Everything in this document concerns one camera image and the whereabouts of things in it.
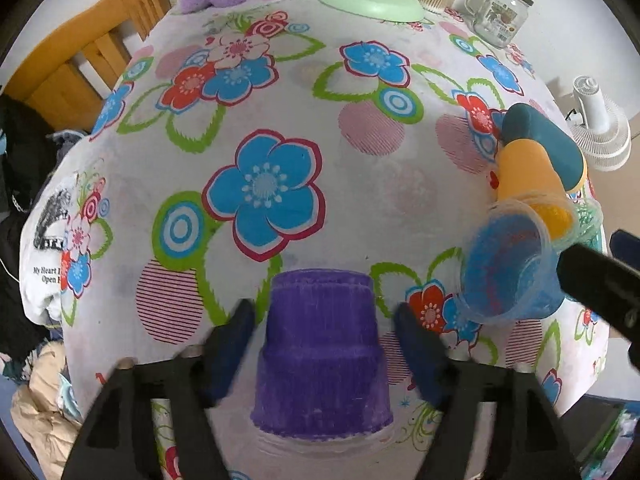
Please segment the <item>purple plastic cup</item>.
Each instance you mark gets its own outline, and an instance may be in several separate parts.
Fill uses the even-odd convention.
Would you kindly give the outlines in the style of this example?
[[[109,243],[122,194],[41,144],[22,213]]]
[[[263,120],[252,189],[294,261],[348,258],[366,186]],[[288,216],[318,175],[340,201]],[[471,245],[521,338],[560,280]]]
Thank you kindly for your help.
[[[370,276],[306,269],[272,279],[250,418],[268,434],[300,440],[344,439],[390,426]]]

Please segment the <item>teal clear patterned cup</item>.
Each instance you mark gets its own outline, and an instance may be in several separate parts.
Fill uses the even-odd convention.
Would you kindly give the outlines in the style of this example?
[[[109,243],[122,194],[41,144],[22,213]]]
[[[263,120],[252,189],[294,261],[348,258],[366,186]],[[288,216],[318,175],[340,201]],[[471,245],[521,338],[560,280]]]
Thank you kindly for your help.
[[[597,252],[602,250],[603,212],[600,203],[584,191],[568,194],[578,217],[575,242]]]

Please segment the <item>blue cup in clear cup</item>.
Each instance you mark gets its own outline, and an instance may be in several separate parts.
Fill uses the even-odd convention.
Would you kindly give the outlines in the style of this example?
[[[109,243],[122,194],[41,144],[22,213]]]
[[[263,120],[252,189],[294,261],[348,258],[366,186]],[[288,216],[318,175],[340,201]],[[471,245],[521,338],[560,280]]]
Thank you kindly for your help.
[[[532,207],[517,200],[495,203],[463,242],[454,300],[478,324],[543,320],[564,301],[558,259]]]

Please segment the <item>orange cup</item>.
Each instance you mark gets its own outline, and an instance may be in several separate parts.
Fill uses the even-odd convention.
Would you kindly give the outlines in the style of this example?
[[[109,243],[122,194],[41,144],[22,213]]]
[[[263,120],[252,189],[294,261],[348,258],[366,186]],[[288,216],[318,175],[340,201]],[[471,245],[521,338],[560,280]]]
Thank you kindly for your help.
[[[533,209],[552,242],[567,242],[579,226],[573,203],[544,147],[530,139],[512,141],[498,153],[497,200],[519,200]]]

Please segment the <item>dark teal cup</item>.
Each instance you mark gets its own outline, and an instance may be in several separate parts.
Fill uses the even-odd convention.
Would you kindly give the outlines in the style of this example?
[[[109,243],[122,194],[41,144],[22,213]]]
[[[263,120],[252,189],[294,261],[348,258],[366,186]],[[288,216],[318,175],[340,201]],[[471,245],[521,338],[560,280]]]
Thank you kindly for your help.
[[[585,183],[587,163],[574,139],[535,107],[512,105],[503,116],[501,140],[504,146],[529,140],[540,144],[549,156],[567,194],[576,193]]]

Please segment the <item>white floor fan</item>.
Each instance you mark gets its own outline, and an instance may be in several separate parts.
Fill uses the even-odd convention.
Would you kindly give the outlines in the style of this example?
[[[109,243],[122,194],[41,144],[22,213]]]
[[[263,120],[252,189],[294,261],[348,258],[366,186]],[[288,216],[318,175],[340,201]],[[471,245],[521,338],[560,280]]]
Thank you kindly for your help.
[[[609,99],[591,76],[577,76],[573,96],[580,119],[570,119],[570,132],[593,170],[622,168],[631,154],[631,131],[624,111]]]

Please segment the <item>floral tablecloth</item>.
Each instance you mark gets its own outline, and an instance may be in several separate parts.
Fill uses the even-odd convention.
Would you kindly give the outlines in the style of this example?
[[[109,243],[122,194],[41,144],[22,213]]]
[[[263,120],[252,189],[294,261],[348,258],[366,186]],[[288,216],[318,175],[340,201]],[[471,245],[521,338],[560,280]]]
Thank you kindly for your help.
[[[394,338],[399,301],[462,356],[533,367],[568,410],[604,369],[608,326],[573,301],[497,326],[454,304],[460,247],[494,201],[500,122],[518,103],[562,122],[528,56],[451,11],[411,24],[317,0],[168,13],[64,164],[76,180],[62,300],[79,407],[119,359],[169,359],[241,298],[266,313],[277,274],[328,268],[372,286],[392,438],[329,465],[255,450],[255,339],[214,413],[236,478],[408,477],[437,416]]]

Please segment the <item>beige cloth on floor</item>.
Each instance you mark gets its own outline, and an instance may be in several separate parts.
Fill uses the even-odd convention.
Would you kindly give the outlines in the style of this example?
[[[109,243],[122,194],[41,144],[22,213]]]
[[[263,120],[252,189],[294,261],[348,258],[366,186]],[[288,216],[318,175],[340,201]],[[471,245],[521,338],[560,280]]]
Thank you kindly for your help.
[[[36,357],[29,380],[14,393],[11,417],[21,436],[35,452],[46,479],[61,479],[81,426],[58,403],[64,344],[48,342]]]

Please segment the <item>white printed t-shirt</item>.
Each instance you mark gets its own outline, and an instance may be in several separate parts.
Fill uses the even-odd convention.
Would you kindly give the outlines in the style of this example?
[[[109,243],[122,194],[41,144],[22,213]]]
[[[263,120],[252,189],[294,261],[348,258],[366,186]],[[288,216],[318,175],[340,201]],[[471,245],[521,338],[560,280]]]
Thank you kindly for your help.
[[[62,252],[77,174],[53,176],[23,226],[18,282],[26,318],[37,325],[61,322]]]

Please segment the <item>glass mug jar green lid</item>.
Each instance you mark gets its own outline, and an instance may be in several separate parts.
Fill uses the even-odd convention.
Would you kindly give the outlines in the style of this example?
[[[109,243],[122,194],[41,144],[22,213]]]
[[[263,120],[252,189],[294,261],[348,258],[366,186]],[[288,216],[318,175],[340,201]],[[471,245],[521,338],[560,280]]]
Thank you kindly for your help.
[[[512,42],[533,4],[533,0],[464,0],[474,32],[500,49]]]

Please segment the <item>black clothing pile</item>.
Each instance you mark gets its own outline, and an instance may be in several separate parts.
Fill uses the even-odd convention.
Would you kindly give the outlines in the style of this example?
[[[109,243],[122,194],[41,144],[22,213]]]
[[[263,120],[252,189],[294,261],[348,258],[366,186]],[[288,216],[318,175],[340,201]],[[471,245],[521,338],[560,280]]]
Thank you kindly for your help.
[[[47,331],[30,322],[20,285],[20,238],[38,193],[56,166],[54,129],[31,107],[1,97],[1,352],[23,361]]]

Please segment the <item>orange wooden chair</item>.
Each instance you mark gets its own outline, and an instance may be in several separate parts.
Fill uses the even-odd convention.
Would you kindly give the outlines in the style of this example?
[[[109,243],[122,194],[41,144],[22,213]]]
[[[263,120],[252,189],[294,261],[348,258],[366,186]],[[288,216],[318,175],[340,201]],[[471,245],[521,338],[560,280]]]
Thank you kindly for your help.
[[[56,130],[90,130],[103,99],[81,73],[76,56],[81,54],[114,89],[131,60],[119,26],[130,22],[145,40],[169,10],[169,0],[100,0],[44,38],[9,79],[6,94]]]

